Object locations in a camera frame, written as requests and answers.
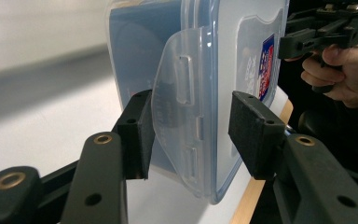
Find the label sticker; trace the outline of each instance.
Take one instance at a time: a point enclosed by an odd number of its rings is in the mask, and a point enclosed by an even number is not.
[[[262,101],[269,91],[269,80],[272,73],[274,58],[274,35],[263,42],[263,49],[260,57],[260,67],[258,70],[258,98]]]

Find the clear plastic lid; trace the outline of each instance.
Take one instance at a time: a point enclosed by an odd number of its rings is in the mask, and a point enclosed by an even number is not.
[[[146,5],[173,2],[178,3]],[[174,18],[172,13],[170,22],[180,28],[165,43],[153,85],[154,128],[185,186],[196,196],[219,203],[241,165],[227,134],[231,93],[245,91],[271,104],[288,0],[179,3],[180,8],[172,10],[179,9],[179,15]],[[150,25],[160,26],[160,20]],[[122,83],[117,82],[120,91]]]

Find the plastic food container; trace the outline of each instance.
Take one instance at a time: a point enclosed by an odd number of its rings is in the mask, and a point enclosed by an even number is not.
[[[121,102],[153,89],[156,137],[184,185],[219,203],[241,165],[231,93],[270,106],[287,0],[112,1],[107,30]]]

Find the black metal bracket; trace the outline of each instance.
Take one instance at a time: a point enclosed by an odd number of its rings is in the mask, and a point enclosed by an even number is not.
[[[252,176],[275,177],[284,223],[358,223],[358,186],[322,142],[286,136],[265,105],[238,91],[228,133]]]
[[[325,7],[288,17],[278,57],[295,58],[332,44],[347,49],[358,45],[358,1],[325,1]]]
[[[150,103],[151,91],[135,94],[112,132],[89,137],[79,161],[50,175],[0,172],[0,223],[128,223],[126,179],[146,179],[150,165]]]

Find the brass grommet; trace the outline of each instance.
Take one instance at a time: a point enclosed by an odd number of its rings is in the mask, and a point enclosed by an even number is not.
[[[110,141],[112,141],[112,136],[107,135],[107,134],[101,134],[97,137],[94,138],[94,143],[98,144],[98,145],[102,145],[102,144],[106,144]]]
[[[301,144],[301,145],[304,145],[304,146],[307,146],[307,147],[313,147],[315,146],[315,142],[308,138],[308,137],[305,137],[305,136],[299,136],[296,138],[296,141]]]
[[[25,179],[25,173],[12,172],[0,177],[0,189],[11,189],[18,186]]]

